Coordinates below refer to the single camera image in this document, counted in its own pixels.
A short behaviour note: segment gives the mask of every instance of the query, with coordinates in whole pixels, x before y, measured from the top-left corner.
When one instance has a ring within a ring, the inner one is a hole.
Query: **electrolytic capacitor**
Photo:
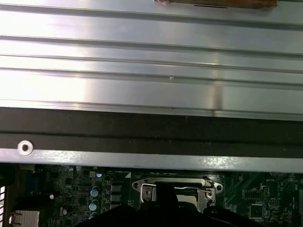
[[[99,215],[99,214],[98,214],[97,212],[93,212],[93,213],[90,214],[89,219],[92,219],[92,218],[94,218],[94,217],[96,217],[96,216],[98,216],[98,215]]]
[[[89,210],[95,211],[98,208],[99,201],[98,200],[93,200],[91,204],[89,205]]]
[[[92,197],[97,197],[99,195],[99,191],[100,191],[99,187],[98,186],[94,186],[92,188],[92,190],[90,191],[90,195]]]

